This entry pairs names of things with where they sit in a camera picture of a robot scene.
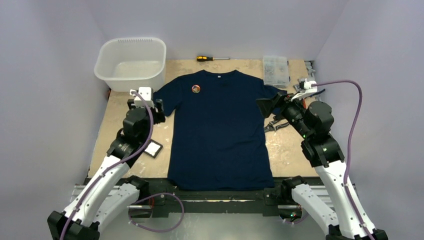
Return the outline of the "navy blue t-shirt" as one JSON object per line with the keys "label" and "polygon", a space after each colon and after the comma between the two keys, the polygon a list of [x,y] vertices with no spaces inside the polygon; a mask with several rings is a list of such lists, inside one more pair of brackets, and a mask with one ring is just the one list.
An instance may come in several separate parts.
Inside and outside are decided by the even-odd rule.
{"label": "navy blue t-shirt", "polygon": [[[193,93],[199,85],[199,93]],[[191,191],[261,190],[274,179],[266,147],[264,117],[256,99],[279,90],[237,70],[201,70],[179,76],[157,90],[166,116],[173,116],[167,179]]]}

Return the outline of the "round orange brooch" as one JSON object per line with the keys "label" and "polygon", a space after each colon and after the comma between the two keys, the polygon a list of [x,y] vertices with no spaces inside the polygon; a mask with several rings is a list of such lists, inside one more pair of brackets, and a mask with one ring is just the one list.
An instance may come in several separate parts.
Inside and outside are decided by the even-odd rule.
{"label": "round orange brooch", "polygon": [[195,85],[193,85],[193,86],[191,87],[191,91],[192,91],[194,94],[198,94],[198,93],[201,91],[201,87],[200,87],[199,85],[195,84]]}

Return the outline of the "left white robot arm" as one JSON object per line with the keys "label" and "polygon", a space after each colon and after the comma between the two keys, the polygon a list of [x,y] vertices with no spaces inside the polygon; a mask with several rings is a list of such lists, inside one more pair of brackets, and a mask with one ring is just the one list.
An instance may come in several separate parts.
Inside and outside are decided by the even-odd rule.
{"label": "left white robot arm", "polygon": [[47,218],[54,240],[97,240],[106,226],[132,203],[142,205],[149,199],[149,183],[135,175],[111,194],[118,181],[150,143],[153,124],[165,122],[161,100],[129,99],[123,127],[116,133],[102,164],[80,194],[61,212]]}

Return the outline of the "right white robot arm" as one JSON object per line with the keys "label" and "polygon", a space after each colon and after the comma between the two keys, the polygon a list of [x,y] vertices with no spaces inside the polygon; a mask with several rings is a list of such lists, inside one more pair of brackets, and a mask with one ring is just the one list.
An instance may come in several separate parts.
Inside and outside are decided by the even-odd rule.
{"label": "right white robot arm", "polygon": [[387,240],[387,233],[376,228],[362,207],[340,145],[330,133],[334,123],[332,108],[322,101],[304,107],[292,94],[281,93],[271,99],[259,98],[256,104],[264,117],[278,109],[276,118],[287,120],[301,135],[302,153],[324,184],[333,207],[314,195],[301,176],[282,181],[282,200],[295,202],[306,210],[327,240]]}

